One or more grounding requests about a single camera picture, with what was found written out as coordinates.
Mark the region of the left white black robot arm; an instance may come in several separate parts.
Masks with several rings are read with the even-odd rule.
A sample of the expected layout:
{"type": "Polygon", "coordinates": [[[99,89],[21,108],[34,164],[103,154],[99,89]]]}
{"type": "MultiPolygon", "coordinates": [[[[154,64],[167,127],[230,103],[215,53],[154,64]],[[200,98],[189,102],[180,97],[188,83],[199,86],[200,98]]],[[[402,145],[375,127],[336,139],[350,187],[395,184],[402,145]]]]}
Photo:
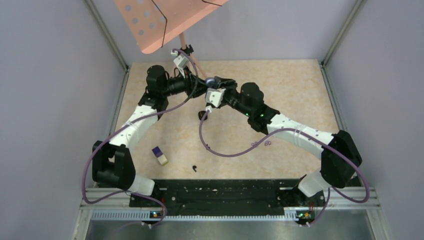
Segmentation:
{"type": "Polygon", "coordinates": [[[188,67],[171,77],[161,65],[153,65],[146,71],[145,92],[130,118],[107,140],[98,140],[92,147],[91,175],[93,181],[108,187],[141,194],[141,200],[149,207],[160,202],[155,182],[136,172],[131,152],[147,130],[169,113],[168,98],[185,93],[188,99],[203,95],[205,81],[188,67]]]}

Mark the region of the purple earbud charging case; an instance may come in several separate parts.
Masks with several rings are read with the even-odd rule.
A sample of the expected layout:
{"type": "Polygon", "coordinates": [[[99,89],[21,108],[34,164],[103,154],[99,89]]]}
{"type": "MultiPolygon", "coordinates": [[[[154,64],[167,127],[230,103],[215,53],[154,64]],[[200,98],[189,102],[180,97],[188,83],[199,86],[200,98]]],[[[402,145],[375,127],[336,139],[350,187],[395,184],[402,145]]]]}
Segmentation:
{"type": "Polygon", "coordinates": [[[209,87],[209,88],[216,88],[218,85],[217,80],[214,77],[208,77],[205,80],[205,84],[209,87]]]}

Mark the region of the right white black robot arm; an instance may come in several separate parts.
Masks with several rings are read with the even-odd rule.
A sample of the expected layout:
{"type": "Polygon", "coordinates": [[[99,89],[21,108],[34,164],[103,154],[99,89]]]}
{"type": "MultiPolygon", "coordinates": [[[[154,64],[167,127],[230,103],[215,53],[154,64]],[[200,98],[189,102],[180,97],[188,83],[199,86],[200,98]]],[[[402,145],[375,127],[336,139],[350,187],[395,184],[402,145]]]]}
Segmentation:
{"type": "Polygon", "coordinates": [[[254,82],[244,83],[240,91],[230,78],[215,76],[206,82],[211,85],[205,98],[208,105],[217,109],[229,106],[245,115],[256,132],[288,141],[321,161],[320,169],[303,177],[293,192],[297,205],[307,206],[317,192],[326,188],[345,188],[355,168],[361,165],[362,158],[347,131],[320,131],[292,120],[266,105],[264,93],[254,82]]]}

